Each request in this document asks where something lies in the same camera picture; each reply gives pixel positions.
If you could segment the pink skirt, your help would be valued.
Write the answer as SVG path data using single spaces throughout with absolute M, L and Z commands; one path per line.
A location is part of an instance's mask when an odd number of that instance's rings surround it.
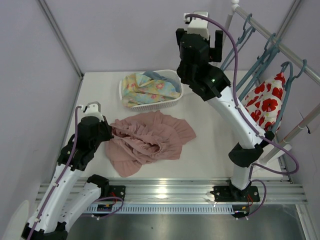
M 186 120 L 159 110 L 116 119 L 111 128 L 113 138 L 105 143 L 105 155 L 123 178 L 143 165 L 178 160 L 183 146 L 196 138 Z

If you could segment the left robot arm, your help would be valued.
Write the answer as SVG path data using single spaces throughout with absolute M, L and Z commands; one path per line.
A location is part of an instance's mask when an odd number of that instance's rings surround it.
M 100 144 L 112 138 L 112 128 L 105 116 L 91 115 L 81 119 L 74 135 L 60 151 L 54 176 L 36 211 L 25 224 L 23 239 L 65 240 L 86 208 L 109 195 L 109 180 L 93 174 L 80 193 L 67 203 L 71 190 Z

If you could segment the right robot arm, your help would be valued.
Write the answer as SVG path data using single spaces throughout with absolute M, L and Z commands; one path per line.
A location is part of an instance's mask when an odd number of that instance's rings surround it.
M 179 47 L 180 64 L 177 74 L 181 82 L 211 105 L 231 127 L 238 143 L 229 152 L 233 163 L 233 175 L 225 200 L 243 202 L 251 189 L 251 166 L 264 152 L 274 134 L 263 130 L 233 95 L 230 80 L 225 73 L 211 63 L 222 60 L 223 32 L 215 32 L 214 47 L 210 39 L 188 33 L 183 28 L 175 32 Z

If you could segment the teal hanger with garment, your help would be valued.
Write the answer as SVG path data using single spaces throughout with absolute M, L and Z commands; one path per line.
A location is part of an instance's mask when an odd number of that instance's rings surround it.
M 284 112 L 285 112 L 285 109 L 286 109 L 286 105 L 287 105 L 287 102 L 288 102 L 288 99 L 289 99 L 292 83 L 293 83 L 293 81 L 295 79 L 299 78 L 302 75 L 302 73 L 304 72 L 304 70 L 306 69 L 307 60 L 306 59 L 302 60 L 302 68 L 301 68 L 300 72 L 297 75 L 294 75 L 294 67 L 293 67 L 293 64 L 292 64 L 291 61 L 286 61 L 286 62 L 282 63 L 280 66 L 281 66 L 281 70 L 280 70 L 280 73 L 279 73 L 280 77 L 285 80 L 284 84 L 283 84 L 284 97 L 281 100 L 282 105 L 281 105 L 281 108 L 280 108 L 280 110 L 279 110 L 279 112 L 277 114 L 275 123 L 272 124 L 268 128 L 268 130 L 271 130 L 274 134 L 280 128 L 281 121 L 282 121 L 282 118 L 283 118 L 283 115 L 284 115 Z M 285 73 L 287 67 L 289 67 L 289 77 L 285 78 L 284 73 Z

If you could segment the blue garment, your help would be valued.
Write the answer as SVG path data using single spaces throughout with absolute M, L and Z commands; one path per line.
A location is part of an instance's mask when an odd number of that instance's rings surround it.
M 161 74 L 159 74 L 159 73 L 157 73 L 155 71 L 145 71 L 143 73 L 143 75 L 145 75 L 145 76 L 147 76 L 147 77 L 149 77 L 149 78 L 151 78 L 153 80 L 163 80 L 165 82 L 169 82 L 174 86 L 175 91 L 177 93 L 181 93 L 181 84 L 178 83 L 176 80 L 174 80 L 171 77 L 163 76 L 163 75 L 161 75 Z

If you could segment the yellow floral garment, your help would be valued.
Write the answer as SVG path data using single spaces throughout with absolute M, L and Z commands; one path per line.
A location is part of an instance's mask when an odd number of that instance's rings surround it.
M 121 81 L 122 104 L 127 108 L 138 105 L 154 104 L 171 101 L 182 94 L 176 92 L 175 87 L 160 79 L 152 79 L 143 73 L 132 73 Z

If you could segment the silver clothes rack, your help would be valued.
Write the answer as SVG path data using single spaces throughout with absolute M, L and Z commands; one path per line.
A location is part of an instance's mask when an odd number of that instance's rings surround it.
M 241 16 L 244 20 L 246 20 L 249 13 L 247 13 L 237 1 L 233 1 L 231 4 L 231 13 L 237 13 L 239 16 Z M 270 40 L 270 43 L 273 47 L 278 49 L 282 54 L 284 54 L 289 62 L 292 62 L 297 67 L 302 68 L 303 66 L 303 59 L 298 57 L 293 51 L 291 51 L 286 45 L 281 43 L 281 40 L 279 37 L 272 36 L 272 34 L 264 28 L 260 23 L 258 23 L 254 18 L 250 18 L 249 24 L 253 26 L 262 36 L 264 36 L 267 40 Z M 320 82 L 320 75 L 316 73 L 311 67 L 306 65 L 306 68 L 304 72 L 308 77 L 310 77 L 314 82 L 319 83 Z M 243 112 L 244 107 L 240 104 L 240 100 L 236 97 L 236 87 L 233 86 L 232 90 L 230 91 L 231 97 L 230 99 L 235 103 L 234 106 L 228 106 L 222 108 L 222 113 L 227 114 L 227 116 L 232 117 L 233 124 L 237 125 L 238 130 L 242 130 L 240 136 L 244 136 L 244 134 L 251 134 L 251 137 L 249 138 L 250 142 L 252 143 L 253 140 L 262 140 L 262 134 L 256 132 L 258 129 L 257 127 L 253 126 L 252 122 L 247 118 L 249 115 L 248 113 Z M 261 160 L 261 162 L 264 164 L 271 160 L 272 158 L 276 158 L 278 156 L 281 156 L 283 154 L 288 155 L 292 160 L 295 160 L 295 158 L 289 153 L 289 150 L 286 149 L 286 146 L 289 145 L 289 141 L 292 140 L 294 137 L 300 133 L 304 127 L 307 126 L 315 117 L 317 117 L 320 114 L 320 106 L 317 105 L 297 126 L 293 128 L 293 130 L 279 143 L 270 142 L 270 144 L 273 146 L 271 151 L 267 153 L 266 156 L 264 156 Z

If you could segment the red poppy floral garment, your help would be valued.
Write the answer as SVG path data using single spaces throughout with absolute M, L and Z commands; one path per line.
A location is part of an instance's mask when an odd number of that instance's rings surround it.
M 284 73 L 268 78 L 242 101 L 253 120 L 265 131 L 270 131 L 276 123 L 286 91 Z

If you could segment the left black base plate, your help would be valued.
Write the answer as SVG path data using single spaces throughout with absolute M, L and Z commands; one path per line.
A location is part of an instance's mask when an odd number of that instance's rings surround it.
M 124 185 L 110 185 L 108 191 L 108 197 L 118 197 L 125 199 L 126 196 L 126 186 Z

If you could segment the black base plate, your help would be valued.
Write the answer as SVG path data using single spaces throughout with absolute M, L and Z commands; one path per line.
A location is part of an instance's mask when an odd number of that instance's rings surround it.
M 126 186 L 124 185 L 110 185 L 108 191 L 108 197 L 118 197 L 125 199 L 126 196 Z
M 261 200 L 258 188 L 252 185 L 244 190 L 239 190 L 233 185 L 217 185 L 209 193 L 214 196 L 216 202 L 257 203 Z

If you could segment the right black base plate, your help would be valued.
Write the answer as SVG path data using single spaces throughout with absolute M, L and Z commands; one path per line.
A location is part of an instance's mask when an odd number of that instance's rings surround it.
M 258 188 L 252 185 L 244 190 L 239 190 L 233 185 L 217 185 L 209 193 L 214 196 L 216 202 L 257 203 L 261 200 Z

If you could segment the aluminium mounting rail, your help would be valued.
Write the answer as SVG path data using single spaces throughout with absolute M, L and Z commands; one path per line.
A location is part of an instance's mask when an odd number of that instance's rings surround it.
M 125 186 L 127 204 L 196 204 L 213 202 L 215 186 L 227 186 L 229 179 L 110 178 L 110 185 Z M 301 184 L 284 180 L 264 180 L 267 205 L 308 203 Z

